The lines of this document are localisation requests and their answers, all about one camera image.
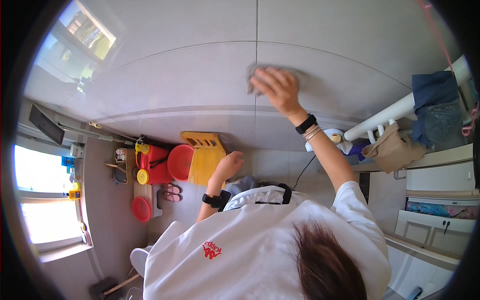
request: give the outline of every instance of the black smartwatch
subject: black smartwatch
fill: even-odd
[[[307,129],[309,129],[312,125],[318,125],[317,119],[314,115],[308,114],[308,118],[302,124],[300,124],[300,126],[295,127],[295,129],[298,133],[304,134],[305,131],[307,131]]]
[[[230,200],[231,194],[227,191],[222,190],[220,196],[209,197],[207,194],[204,194],[202,201],[210,204],[213,208],[218,208],[219,212],[222,212],[227,205],[227,202]]]

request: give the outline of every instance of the kappa logo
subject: kappa logo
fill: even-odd
[[[213,259],[222,254],[222,248],[219,248],[211,241],[206,241],[202,246],[204,247],[205,257],[209,259]]]

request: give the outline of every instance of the beige bag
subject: beige bag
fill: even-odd
[[[375,144],[366,146],[361,153],[365,157],[373,157],[380,169],[388,174],[420,159],[425,150],[421,144],[414,144],[409,137],[400,138],[398,124],[395,122],[385,129]]]

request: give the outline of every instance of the white t-shirt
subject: white t-shirt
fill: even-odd
[[[391,268],[359,185],[344,183],[330,209],[299,192],[289,204],[254,204],[282,203],[283,191],[248,190],[230,200],[230,210],[190,228],[173,222],[147,257],[144,299],[303,299],[292,224],[312,219],[329,226],[359,268],[368,299],[379,299]]]

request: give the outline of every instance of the slippers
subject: slippers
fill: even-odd
[[[178,202],[181,200],[181,196],[178,194],[172,194],[170,192],[163,191],[162,198],[167,201]]]
[[[162,183],[161,184],[161,189],[163,191],[172,193],[172,194],[180,194],[182,192],[181,188],[177,185],[171,184],[171,183]]]

